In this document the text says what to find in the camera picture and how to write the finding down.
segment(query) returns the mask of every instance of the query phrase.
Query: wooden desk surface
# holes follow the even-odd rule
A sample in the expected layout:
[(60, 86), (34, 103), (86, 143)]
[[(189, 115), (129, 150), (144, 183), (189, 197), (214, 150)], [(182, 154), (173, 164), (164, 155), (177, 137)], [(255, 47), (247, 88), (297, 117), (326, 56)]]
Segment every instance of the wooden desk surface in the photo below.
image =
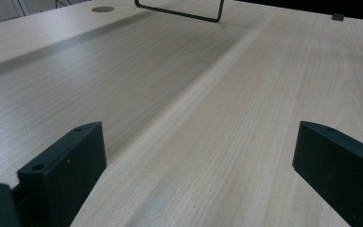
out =
[(0, 24), (0, 182), (103, 122), (108, 168), (73, 226), (347, 226), (291, 166), (301, 120), (363, 142), (363, 21), (96, 0)]

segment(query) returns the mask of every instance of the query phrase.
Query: screw hole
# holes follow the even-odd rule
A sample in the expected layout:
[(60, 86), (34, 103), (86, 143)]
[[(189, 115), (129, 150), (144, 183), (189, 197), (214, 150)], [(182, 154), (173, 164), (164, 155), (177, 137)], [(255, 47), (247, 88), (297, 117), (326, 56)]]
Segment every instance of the screw hole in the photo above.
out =
[(33, 171), (40, 171), (41, 169), (43, 169), (44, 168), (44, 166), (43, 165), (36, 165), (36, 166), (34, 166), (34, 167), (32, 167), (32, 170)]
[(114, 11), (114, 8), (113, 7), (97, 7), (97, 8), (91, 9), (91, 11), (93, 11), (93, 12), (109, 12), (109, 11)]

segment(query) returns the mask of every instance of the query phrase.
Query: light wood grain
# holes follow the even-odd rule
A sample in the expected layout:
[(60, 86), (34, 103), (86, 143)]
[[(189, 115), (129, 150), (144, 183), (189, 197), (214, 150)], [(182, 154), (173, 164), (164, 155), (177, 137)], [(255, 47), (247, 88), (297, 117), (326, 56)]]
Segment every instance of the light wood grain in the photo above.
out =
[(96, 0), (0, 24), (0, 182), (98, 120), (108, 168), (72, 226), (347, 226), (291, 162), (301, 120), (363, 142), (363, 21)]

